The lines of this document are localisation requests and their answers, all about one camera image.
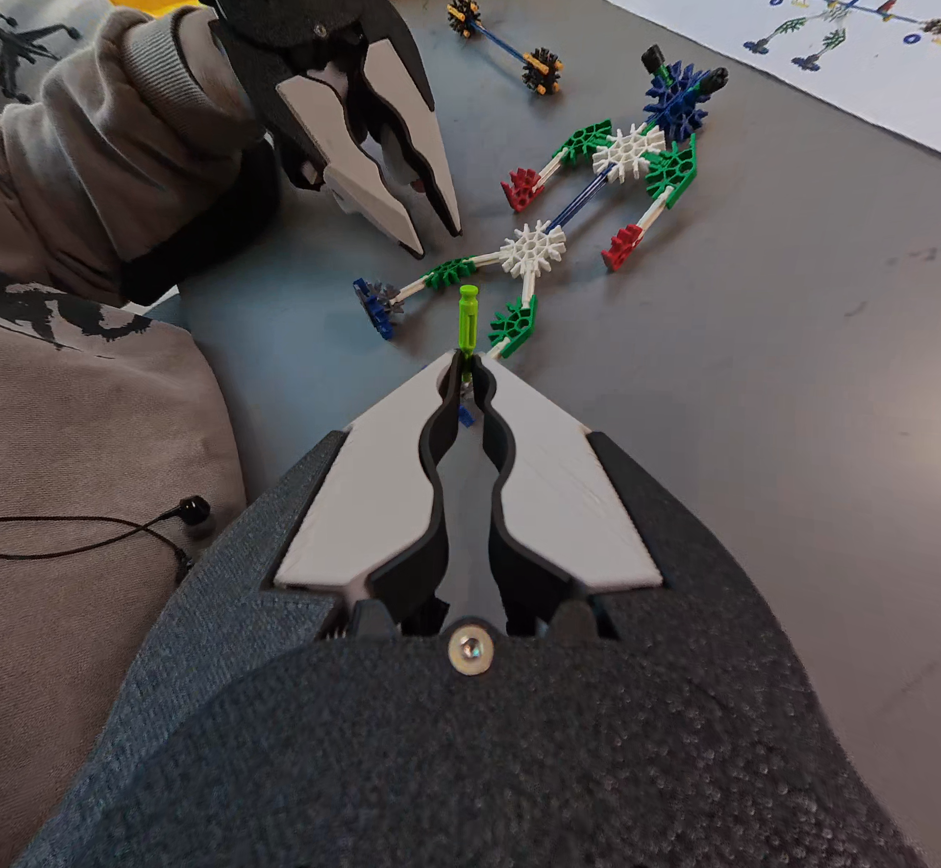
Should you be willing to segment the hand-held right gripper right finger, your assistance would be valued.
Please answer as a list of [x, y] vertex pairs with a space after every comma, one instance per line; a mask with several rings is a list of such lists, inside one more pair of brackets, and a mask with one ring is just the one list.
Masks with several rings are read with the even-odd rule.
[[488, 558], [507, 633], [534, 636], [568, 601], [662, 588], [663, 573], [598, 456], [604, 434], [496, 358], [474, 357], [472, 382], [497, 471]]

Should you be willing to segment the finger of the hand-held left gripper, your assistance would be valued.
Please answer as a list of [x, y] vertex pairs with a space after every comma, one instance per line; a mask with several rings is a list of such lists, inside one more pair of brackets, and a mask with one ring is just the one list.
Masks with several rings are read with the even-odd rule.
[[389, 39], [369, 44], [362, 77], [396, 133], [403, 157], [421, 181], [428, 201], [448, 232], [459, 236], [460, 214], [436, 112]]
[[414, 258], [425, 251], [411, 218], [389, 189], [379, 164], [355, 140], [347, 125], [345, 106], [329, 84], [294, 76], [276, 93], [323, 162], [325, 187], [347, 214], [357, 214], [392, 238]]

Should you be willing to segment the thin blue toy rod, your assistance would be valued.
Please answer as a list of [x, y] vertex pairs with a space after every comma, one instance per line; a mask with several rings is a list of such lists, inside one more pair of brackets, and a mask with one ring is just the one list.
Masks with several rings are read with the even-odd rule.
[[508, 43], [506, 43], [505, 41], [497, 37], [495, 34], [493, 34], [491, 31], [489, 31], [487, 28], [483, 27], [481, 24], [474, 23], [473, 25], [474, 25], [476, 32], [479, 35], [483, 36], [485, 39], [488, 39], [488, 41], [496, 45], [501, 51], [504, 51], [507, 54], [509, 54], [517, 62], [523, 63], [524, 66], [529, 65], [529, 59], [524, 55], [523, 52], [520, 52], [513, 46], [509, 45]]

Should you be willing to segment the multicoloured construction toy model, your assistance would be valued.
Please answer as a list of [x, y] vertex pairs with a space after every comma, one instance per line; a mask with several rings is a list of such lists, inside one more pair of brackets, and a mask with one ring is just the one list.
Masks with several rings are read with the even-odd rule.
[[488, 357], [510, 357], [535, 330], [536, 282], [566, 253], [566, 225], [607, 186], [635, 180], [644, 185], [651, 203], [636, 223], [619, 229], [600, 252], [609, 272], [620, 270], [656, 221], [692, 184], [698, 169], [696, 135], [707, 115], [703, 105], [728, 81], [724, 67], [705, 71], [693, 64], [666, 64], [657, 45], [644, 52], [642, 62], [651, 75], [651, 86], [645, 94], [649, 103], [644, 106], [646, 119], [641, 126], [632, 125], [627, 133], [614, 131], [609, 121], [583, 127], [571, 134], [543, 169], [517, 169], [501, 183], [508, 202], [519, 213], [559, 169], [588, 161], [593, 179], [557, 216], [516, 228], [497, 251], [441, 263], [402, 288], [363, 278], [354, 281], [360, 306], [384, 340], [394, 337], [395, 323], [410, 297], [427, 289], [460, 287], [482, 269], [498, 266], [521, 287], [520, 295], [496, 312], [490, 323]]

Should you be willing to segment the lime green toy rod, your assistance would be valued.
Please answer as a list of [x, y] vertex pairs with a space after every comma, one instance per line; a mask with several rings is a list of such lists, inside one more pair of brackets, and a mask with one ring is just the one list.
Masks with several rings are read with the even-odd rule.
[[459, 288], [458, 347], [462, 356], [462, 374], [465, 376], [470, 373], [470, 363], [477, 346], [478, 294], [478, 287], [472, 284], [463, 284]]

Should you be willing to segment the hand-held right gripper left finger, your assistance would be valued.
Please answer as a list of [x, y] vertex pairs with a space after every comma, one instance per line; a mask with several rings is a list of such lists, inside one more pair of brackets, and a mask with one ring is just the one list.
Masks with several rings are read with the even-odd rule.
[[382, 603], [406, 635], [441, 632], [449, 541], [439, 463], [459, 424], [462, 355], [445, 353], [342, 432], [274, 574], [348, 614]]

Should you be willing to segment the beige printed hoodie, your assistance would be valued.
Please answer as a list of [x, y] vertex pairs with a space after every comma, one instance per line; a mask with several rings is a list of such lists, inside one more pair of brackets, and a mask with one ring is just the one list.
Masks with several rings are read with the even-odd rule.
[[175, 589], [182, 498], [245, 505], [217, 379], [181, 327], [2, 274], [1, 859], [56, 811]]

